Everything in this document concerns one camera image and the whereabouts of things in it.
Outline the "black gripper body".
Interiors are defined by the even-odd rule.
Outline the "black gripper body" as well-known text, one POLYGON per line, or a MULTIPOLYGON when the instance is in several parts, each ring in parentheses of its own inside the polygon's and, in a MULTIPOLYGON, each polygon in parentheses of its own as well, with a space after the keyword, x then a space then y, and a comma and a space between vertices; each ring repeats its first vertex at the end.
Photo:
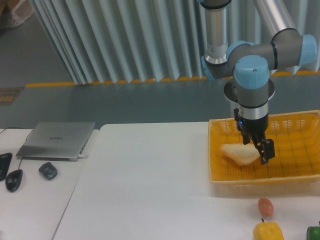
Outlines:
POLYGON ((240 109, 233 110, 236 128, 242 136, 256 137, 258 140, 266 138, 265 131, 268 128, 269 114, 259 119, 248 119, 240 115, 240 109))

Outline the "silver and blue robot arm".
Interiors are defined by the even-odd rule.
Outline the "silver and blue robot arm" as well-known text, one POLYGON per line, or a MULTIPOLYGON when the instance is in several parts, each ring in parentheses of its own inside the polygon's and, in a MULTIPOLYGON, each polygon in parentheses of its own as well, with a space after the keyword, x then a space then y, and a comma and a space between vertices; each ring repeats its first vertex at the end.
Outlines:
POLYGON ((255 8, 266 25, 271 40, 254 44, 247 41, 228 43, 228 0, 202 0, 205 11, 207 48, 202 57, 208 77, 231 77, 224 87, 225 96, 237 106, 236 128, 244 145, 253 143, 260 162, 275 157, 275 144, 266 138, 269 123, 269 100, 275 89, 270 72, 303 66, 316 60, 318 46, 313 35, 302 35, 281 0, 256 0, 255 8))

